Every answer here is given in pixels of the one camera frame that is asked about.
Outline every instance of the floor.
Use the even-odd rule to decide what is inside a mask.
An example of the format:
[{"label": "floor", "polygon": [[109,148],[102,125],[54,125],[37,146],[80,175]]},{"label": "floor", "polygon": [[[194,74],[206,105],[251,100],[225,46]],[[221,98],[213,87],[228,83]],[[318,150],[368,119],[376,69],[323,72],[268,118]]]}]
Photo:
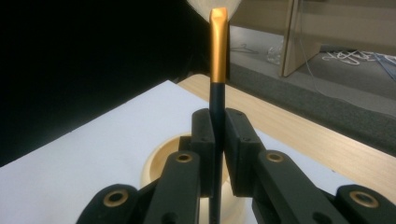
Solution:
[{"label": "floor", "polygon": [[232,26],[231,62],[264,76],[396,117],[396,81],[378,62],[344,63],[332,58],[328,51],[346,48],[323,45],[318,55],[289,77],[280,77],[279,65],[268,61],[267,52],[269,48],[281,46],[282,41],[281,35]]}]

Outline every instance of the screw hole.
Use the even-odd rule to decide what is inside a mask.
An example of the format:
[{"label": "screw hole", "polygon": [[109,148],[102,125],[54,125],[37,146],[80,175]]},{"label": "screw hole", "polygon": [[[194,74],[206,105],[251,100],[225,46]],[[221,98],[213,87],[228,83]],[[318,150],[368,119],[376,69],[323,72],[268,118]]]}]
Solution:
[{"label": "screw hole", "polygon": [[368,208],[377,208],[379,206],[379,202],[376,200],[375,197],[363,191],[351,191],[349,193],[349,197],[352,198],[355,203],[358,203]]},{"label": "screw hole", "polygon": [[192,161],[192,156],[189,154],[181,154],[176,158],[176,160],[179,162],[189,162]]},{"label": "screw hole", "polygon": [[125,203],[127,199],[128,191],[126,189],[117,189],[105,196],[103,204],[107,207],[117,207]]},{"label": "screw hole", "polygon": [[273,161],[273,162],[283,161],[283,156],[274,152],[268,153],[266,158],[268,161]]}]

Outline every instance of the black plastic part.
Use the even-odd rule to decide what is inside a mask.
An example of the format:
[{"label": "black plastic part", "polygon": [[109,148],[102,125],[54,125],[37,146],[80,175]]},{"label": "black plastic part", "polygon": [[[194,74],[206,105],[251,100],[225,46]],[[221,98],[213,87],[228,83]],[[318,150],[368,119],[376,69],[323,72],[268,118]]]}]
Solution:
[{"label": "black plastic part", "polygon": [[281,223],[348,223],[286,154],[259,154],[255,171]]},{"label": "black plastic part", "polygon": [[251,207],[258,224],[280,223],[280,218],[272,205],[267,192],[262,188],[260,180],[255,184]]},{"label": "black plastic part", "polygon": [[209,198],[209,223],[220,222],[221,210],[221,175],[222,152],[224,147],[224,109],[225,109],[225,83],[210,83],[209,111],[212,120],[213,132],[216,139],[215,147],[215,179],[213,182],[213,195]]},{"label": "black plastic part", "polygon": [[178,151],[168,156],[149,205],[145,224],[198,223],[199,156]]},{"label": "black plastic part", "polygon": [[256,179],[253,164],[259,152],[265,150],[248,117],[235,109],[226,109],[225,157],[233,194],[252,197]]},{"label": "black plastic part", "polygon": [[191,151],[191,137],[181,136],[178,139],[178,150],[179,151]]},{"label": "black plastic part", "polygon": [[215,135],[208,109],[192,114],[191,128],[191,151],[197,153],[201,161],[201,197],[211,197],[215,182]]},{"label": "black plastic part", "polygon": [[334,203],[350,223],[396,223],[396,206],[381,194],[359,185],[342,186]]},{"label": "black plastic part", "polygon": [[129,224],[137,220],[137,190],[128,185],[112,185],[99,191],[85,207],[77,224]]},{"label": "black plastic part", "polygon": [[134,220],[131,220],[131,223],[143,223],[143,220],[146,217],[146,213],[149,210],[149,205],[151,203],[152,196],[154,195],[155,189],[158,185],[159,178],[149,183],[142,189],[140,189],[138,193],[138,203],[135,209]]}]

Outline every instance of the gray carpet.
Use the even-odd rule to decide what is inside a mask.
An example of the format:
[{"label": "gray carpet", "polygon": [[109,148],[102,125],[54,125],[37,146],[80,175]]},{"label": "gray carpet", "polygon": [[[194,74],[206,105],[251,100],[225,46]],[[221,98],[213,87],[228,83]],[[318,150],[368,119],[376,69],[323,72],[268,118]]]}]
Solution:
[{"label": "gray carpet", "polygon": [[[359,65],[356,66],[335,59],[324,61],[323,57],[329,57],[329,55],[321,52],[309,60],[310,69],[316,78],[396,100],[395,82],[389,78],[389,74],[380,63],[357,60]],[[298,68],[297,72],[309,74],[306,65]]]},{"label": "gray carpet", "polygon": [[396,156],[396,119],[263,76],[233,63],[230,68],[231,86]]}]

